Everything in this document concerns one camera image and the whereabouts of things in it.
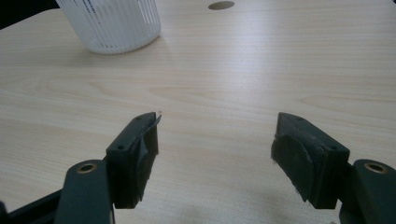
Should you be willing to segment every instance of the light wood grain surface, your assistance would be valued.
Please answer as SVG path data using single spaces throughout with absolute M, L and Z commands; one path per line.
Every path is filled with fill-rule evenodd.
M 357 159 L 396 167 L 396 5 L 391 0 L 157 1 L 161 36 L 88 52 L 61 10 L 0 31 L 0 200 L 43 197 L 155 111 L 145 197 L 117 223 L 339 223 L 270 158 L 280 111 Z

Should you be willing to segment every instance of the white basket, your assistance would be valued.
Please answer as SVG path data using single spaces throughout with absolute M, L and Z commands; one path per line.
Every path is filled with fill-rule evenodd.
M 85 47 L 114 54 L 141 48 L 161 31 L 154 0 L 56 0 Z

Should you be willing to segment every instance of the dark circular hole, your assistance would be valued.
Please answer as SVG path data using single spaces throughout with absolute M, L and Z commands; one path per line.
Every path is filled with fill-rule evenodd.
M 78 168 L 77 172 L 79 174 L 87 174 L 87 173 L 91 172 L 92 170 L 96 169 L 96 167 L 97 166 L 94 163 L 84 164 Z
M 93 165 L 91 165 L 91 164 L 83 165 L 79 170 L 80 170 L 80 171 L 87 172 L 87 171 L 91 170 L 92 167 L 93 167 Z
M 233 7 L 233 5 L 235 5 L 234 2 L 232 1 L 221 1 L 221 2 L 217 2 L 217 3 L 213 3 L 209 6 L 209 9 L 212 10 L 222 10 L 222 9 L 226 9 L 229 7 Z
M 379 174 L 385 174 L 388 171 L 387 168 L 377 163 L 367 162 L 364 164 L 364 166 L 367 169 Z

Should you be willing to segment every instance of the ribbed plastic cup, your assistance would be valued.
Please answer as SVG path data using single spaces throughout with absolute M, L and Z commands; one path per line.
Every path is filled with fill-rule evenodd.
M 161 31 L 154 0 L 56 0 L 84 46 L 116 54 L 141 48 Z

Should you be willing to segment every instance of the wood grain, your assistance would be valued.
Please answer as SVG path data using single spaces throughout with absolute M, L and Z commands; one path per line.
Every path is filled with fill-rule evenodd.
M 0 32 L 0 200 L 12 211 L 101 159 L 133 117 L 163 115 L 144 201 L 118 223 L 339 223 L 270 158 L 280 111 L 396 167 L 389 0 L 157 1 L 150 45 L 88 52 L 61 10 Z

